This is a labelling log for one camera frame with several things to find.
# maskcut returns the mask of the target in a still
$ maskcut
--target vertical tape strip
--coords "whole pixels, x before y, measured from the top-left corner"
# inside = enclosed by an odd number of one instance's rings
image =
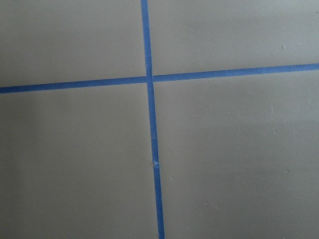
[[[144,35],[144,52],[145,52],[145,67],[148,86],[148,100],[149,100],[149,114],[151,126],[151,143],[152,143],[152,158],[154,163],[154,184],[155,184],[155,198],[156,210],[158,218],[159,239],[164,239],[164,221],[163,208],[161,200],[161,186],[160,186],[160,165],[159,165],[159,150],[158,150],[158,134],[156,128],[156,114],[155,114],[155,98],[154,86],[152,76],[152,55],[151,55],[151,37],[149,25],[149,12],[147,0],[141,0],[142,6],[142,22]]]

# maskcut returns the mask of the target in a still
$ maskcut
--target painted wall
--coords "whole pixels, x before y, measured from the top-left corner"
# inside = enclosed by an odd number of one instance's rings
[[[0,238],[318,238],[318,1],[0,19]]]

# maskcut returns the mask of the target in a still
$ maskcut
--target gray painted surface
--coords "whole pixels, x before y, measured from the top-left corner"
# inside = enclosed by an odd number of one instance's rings
[[[145,84],[0,102],[0,238],[157,237]]]
[[[145,75],[140,0],[0,0],[0,87]]]
[[[319,72],[155,84],[167,239],[317,239]]]
[[[155,75],[319,60],[317,0],[149,0]]]

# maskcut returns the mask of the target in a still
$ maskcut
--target wall surface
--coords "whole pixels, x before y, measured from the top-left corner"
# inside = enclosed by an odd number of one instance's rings
[[[319,238],[317,0],[0,20],[0,239]]]

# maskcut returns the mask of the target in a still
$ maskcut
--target blue painter's tape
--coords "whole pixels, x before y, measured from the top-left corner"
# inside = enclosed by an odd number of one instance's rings
[[[127,78],[117,78],[117,79],[107,79],[107,80],[75,81],[75,82],[63,82],[63,83],[51,83],[51,84],[27,85],[27,86],[9,86],[9,87],[0,87],[0,94],[93,87],[93,86],[124,85],[124,84],[136,84],[136,83],[146,83],[146,82],[147,82],[147,78],[145,76],[140,76],[140,77],[127,77]]]
[[[181,73],[181,74],[172,74],[172,75],[159,75],[159,76],[153,76],[153,81],[154,82],[179,81],[179,80],[192,80],[192,79],[227,77],[227,76],[244,76],[244,75],[270,74],[270,73],[295,72],[295,71],[313,71],[313,70],[319,70],[319,63],[306,64],[306,65],[272,66],[272,67],[238,69],[238,70],[222,70],[222,71]]]
[[[164,235],[163,208],[162,208],[162,201],[161,201],[158,133],[157,133],[157,127],[156,127],[155,98],[154,98],[154,86],[153,86],[153,76],[152,76],[151,36],[150,36],[150,24],[149,24],[149,12],[148,12],[147,0],[141,0],[141,7],[142,7],[142,22],[143,22],[143,36],[144,36],[145,67],[146,67],[146,76],[147,76],[147,85],[148,85],[152,158],[154,163],[153,170],[154,170],[156,212],[157,212],[157,218],[158,218],[159,239],[164,239],[165,235]]]
[[[155,199],[156,199],[156,211],[163,212],[162,201],[161,201],[161,185],[160,185],[160,167],[155,166],[153,168],[154,172],[154,183],[155,183]],[[163,214],[159,216],[158,214],[158,231],[159,239],[165,238]]]

